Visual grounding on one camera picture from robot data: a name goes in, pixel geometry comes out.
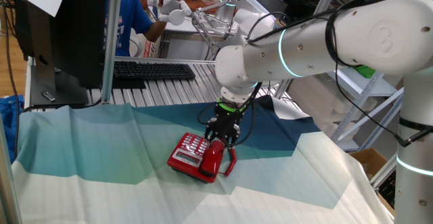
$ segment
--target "computer monitor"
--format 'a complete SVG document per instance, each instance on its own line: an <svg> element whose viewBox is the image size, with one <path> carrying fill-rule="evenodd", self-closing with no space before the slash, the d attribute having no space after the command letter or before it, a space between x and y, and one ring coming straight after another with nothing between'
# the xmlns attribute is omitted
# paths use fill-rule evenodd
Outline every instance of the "computer monitor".
<svg viewBox="0 0 433 224"><path fill-rule="evenodd" d="M18 43L36 63L31 106L88 104L86 87L101 86L106 0L63 0L56 17L27 0L15 6Z"/></svg>

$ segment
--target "keyboard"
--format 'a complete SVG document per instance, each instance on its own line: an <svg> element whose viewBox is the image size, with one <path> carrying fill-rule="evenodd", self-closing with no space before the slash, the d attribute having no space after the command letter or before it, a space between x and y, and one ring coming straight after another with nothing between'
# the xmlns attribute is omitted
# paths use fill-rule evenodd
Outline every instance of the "keyboard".
<svg viewBox="0 0 433 224"><path fill-rule="evenodd" d="M119 79L193 79L196 75L187 64L140 64L114 62Z"/></svg>

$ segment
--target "wooden floor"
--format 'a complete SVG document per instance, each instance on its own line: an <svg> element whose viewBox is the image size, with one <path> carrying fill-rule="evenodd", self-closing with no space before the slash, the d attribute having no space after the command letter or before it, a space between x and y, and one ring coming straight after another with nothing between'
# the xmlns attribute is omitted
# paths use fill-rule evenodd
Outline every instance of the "wooden floor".
<svg viewBox="0 0 433 224"><path fill-rule="evenodd" d="M12 71L18 94L24 95L26 90L27 63L23 59L22 51L15 37L10 36L9 50L11 55ZM13 95L9 70L6 59L6 36L0 32L0 98Z"/></svg>

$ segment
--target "teal light ring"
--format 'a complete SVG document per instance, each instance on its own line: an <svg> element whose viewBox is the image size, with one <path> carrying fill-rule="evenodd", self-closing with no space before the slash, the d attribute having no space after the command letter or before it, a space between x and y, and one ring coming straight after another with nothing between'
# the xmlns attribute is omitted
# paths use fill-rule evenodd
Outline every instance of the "teal light ring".
<svg viewBox="0 0 433 224"><path fill-rule="evenodd" d="M284 36L284 33L285 33L285 32L286 32L286 30L284 30L284 31L281 33L281 36L279 37L279 42L278 42L278 53L279 53L279 59L281 60L281 63L283 64L284 68L286 68L286 70L287 70L291 75L293 75L293 76L297 76L298 78L302 78L303 76L297 75L296 73L292 72L292 71L287 67L286 62L284 61L283 54L282 54L282 52L281 52L281 43L282 43L282 41L283 41L283 36Z"/></svg>
<svg viewBox="0 0 433 224"><path fill-rule="evenodd" d="M427 175L427 176L432 176L433 177L433 171L427 171L427 170L419 169L419 168L416 168L416 167L411 166L409 164L406 164L402 160L400 160L398 158L398 156L397 156L397 162L400 165L402 165L403 167L405 167L406 169L409 169L409 170L414 171L414 172L419 173L419 174L423 174L423 175Z"/></svg>

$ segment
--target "blue shirt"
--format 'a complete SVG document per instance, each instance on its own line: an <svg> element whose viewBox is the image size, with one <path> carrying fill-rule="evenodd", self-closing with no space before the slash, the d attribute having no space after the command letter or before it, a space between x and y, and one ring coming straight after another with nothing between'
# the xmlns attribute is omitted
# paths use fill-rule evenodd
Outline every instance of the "blue shirt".
<svg viewBox="0 0 433 224"><path fill-rule="evenodd" d="M108 0L106 1L106 20L107 17ZM130 56L129 39L131 38L131 28L134 28L137 34L144 34L149 30L151 25L152 21L150 21L143 6L141 6L140 0L122 0L120 2L116 55Z"/></svg>

